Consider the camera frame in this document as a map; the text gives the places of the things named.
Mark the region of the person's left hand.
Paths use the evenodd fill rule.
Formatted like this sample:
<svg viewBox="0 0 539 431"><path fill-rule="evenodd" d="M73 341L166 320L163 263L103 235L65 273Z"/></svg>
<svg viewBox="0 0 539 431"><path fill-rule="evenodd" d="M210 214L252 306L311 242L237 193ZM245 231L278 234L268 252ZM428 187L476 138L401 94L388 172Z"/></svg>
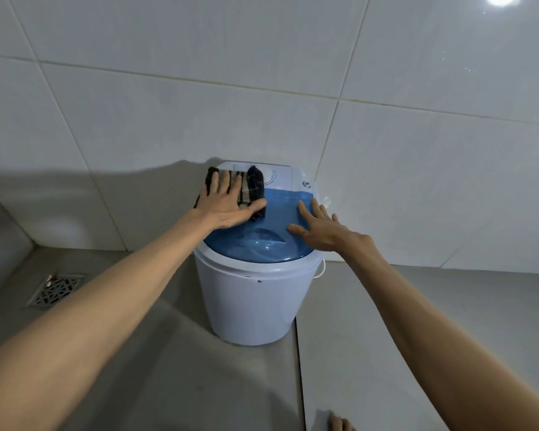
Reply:
<svg viewBox="0 0 539 431"><path fill-rule="evenodd" d="M200 192L194 206L196 212L206 218L211 230L228 229L248 222L250 217L243 216L236 204L241 185L241 176L236 179L236 185L231 188L231 192L227 196L218 194L218 183L218 173L214 173L208 200L201 200Z"/></svg>

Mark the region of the person's right hand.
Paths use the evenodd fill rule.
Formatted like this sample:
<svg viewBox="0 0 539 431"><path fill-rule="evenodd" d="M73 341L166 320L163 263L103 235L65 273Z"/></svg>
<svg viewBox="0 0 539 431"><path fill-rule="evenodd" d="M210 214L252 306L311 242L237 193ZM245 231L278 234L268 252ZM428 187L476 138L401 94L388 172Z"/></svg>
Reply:
<svg viewBox="0 0 539 431"><path fill-rule="evenodd" d="M331 219L319 220L313 216L312 200L310 207L309 210L302 201L298 203L298 211L306 223L303 227L310 231L309 237L300 237L307 246L318 251L336 252L340 255L357 248L375 249L374 240L370 236L351 231L341 223L340 226L336 226Z"/></svg>

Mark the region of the black plaid cloth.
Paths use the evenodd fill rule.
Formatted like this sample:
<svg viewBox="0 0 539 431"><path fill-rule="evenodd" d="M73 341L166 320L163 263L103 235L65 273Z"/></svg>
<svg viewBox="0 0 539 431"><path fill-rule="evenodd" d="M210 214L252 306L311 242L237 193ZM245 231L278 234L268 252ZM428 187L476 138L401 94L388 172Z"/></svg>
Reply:
<svg viewBox="0 0 539 431"><path fill-rule="evenodd" d="M255 177L253 176L254 167L255 166L250 166L246 171L230 171L231 188L236 185L236 179L241 176L241 185L236 199L238 208L240 204L249 204L257 199L265 198L265 187L256 187ZM210 180L211 185L214 173L218 173L218 177L220 178L221 171L223 170L217 167L209 167L205 181ZM265 217L250 217L248 221L256 222L264 218Z"/></svg>

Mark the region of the person's left forearm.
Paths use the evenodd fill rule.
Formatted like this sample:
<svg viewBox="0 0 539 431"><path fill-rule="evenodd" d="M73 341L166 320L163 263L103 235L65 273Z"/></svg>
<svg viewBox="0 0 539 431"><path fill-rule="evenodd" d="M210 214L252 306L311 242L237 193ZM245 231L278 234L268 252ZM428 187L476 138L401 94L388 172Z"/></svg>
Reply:
<svg viewBox="0 0 539 431"><path fill-rule="evenodd" d="M190 210L0 345L0 431L54 431L87 395L173 274L216 227Z"/></svg>

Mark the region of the person's right forearm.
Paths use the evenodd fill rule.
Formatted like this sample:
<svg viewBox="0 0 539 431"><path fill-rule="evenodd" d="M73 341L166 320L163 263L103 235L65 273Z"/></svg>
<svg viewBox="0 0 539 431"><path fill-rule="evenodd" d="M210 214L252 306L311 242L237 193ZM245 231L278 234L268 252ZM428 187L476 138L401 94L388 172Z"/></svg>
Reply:
<svg viewBox="0 0 539 431"><path fill-rule="evenodd" d="M371 237L347 231L335 241L450 431L539 431L539 394L390 266Z"/></svg>

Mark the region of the blue translucent washer lid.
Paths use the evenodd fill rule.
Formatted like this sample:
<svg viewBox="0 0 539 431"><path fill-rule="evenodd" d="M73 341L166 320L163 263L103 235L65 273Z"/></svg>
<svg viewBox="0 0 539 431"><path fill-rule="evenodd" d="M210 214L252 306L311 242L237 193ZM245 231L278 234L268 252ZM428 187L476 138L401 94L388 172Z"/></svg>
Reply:
<svg viewBox="0 0 539 431"><path fill-rule="evenodd" d="M301 237L287 231L289 224L308 228L298 209L302 201L311 207L312 193L266 189L266 213L262 218L229 229L213 231L205 244L214 252L230 259L274 264L301 259L313 250Z"/></svg>

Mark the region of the small white washing machine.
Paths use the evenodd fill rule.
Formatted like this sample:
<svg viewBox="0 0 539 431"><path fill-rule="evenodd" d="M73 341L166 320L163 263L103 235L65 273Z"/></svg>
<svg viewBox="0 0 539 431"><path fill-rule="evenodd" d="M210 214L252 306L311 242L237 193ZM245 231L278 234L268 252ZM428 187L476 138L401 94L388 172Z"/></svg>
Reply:
<svg viewBox="0 0 539 431"><path fill-rule="evenodd" d="M264 173L265 190L306 191L320 200L316 184L298 167L225 161L219 169L246 171L250 166ZM246 346L283 338L324 256L312 250L295 261L258 264L222 256L204 239L194 250L194 257L213 332L224 341Z"/></svg>

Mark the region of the metal floor drain grate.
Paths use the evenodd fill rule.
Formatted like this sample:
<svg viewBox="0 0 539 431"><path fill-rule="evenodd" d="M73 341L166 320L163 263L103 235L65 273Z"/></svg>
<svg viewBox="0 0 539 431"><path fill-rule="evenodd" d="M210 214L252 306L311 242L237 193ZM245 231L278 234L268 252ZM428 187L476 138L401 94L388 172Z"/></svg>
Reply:
<svg viewBox="0 0 539 431"><path fill-rule="evenodd" d="M26 307L48 310L77 291L86 274L58 274L46 277L26 303Z"/></svg>

